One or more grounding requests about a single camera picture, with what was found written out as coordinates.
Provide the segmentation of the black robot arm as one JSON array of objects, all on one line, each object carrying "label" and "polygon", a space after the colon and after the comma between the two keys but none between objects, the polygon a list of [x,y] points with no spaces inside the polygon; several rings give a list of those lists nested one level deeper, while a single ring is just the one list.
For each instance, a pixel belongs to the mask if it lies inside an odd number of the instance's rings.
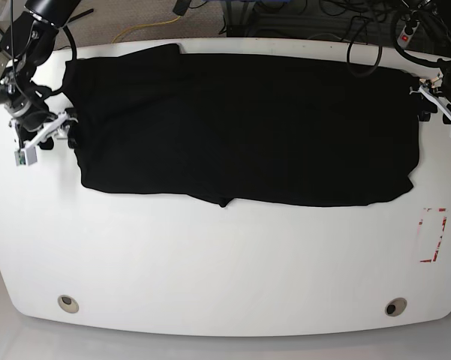
[{"label": "black robot arm", "polygon": [[[72,131],[78,122],[74,109],[53,113],[46,99],[62,94],[74,77],[77,67],[77,45],[68,28],[78,1],[27,1],[25,10],[13,19],[0,42],[0,105],[11,116],[9,126],[17,135],[23,150],[36,140],[43,150],[53,149],[50,137],[56,132],[50,126],[60,120],[59,130]],[[39,66],[52,55],[56,37],[65,33],[71,48],[68,73],[62,85],[53,90],[36,84],[32,78]]]},{"label": "black robot arm", "polygon": [[[424,28],[428,38],[449,50],[449,60],[429,61],[406,52],[416,29]],[[451,124],[451,1],[401,1],[390,23],[390,40],[404,59],[426,68],[436,68],[436,79],[427,79],[419,92],[443,113]]]}]

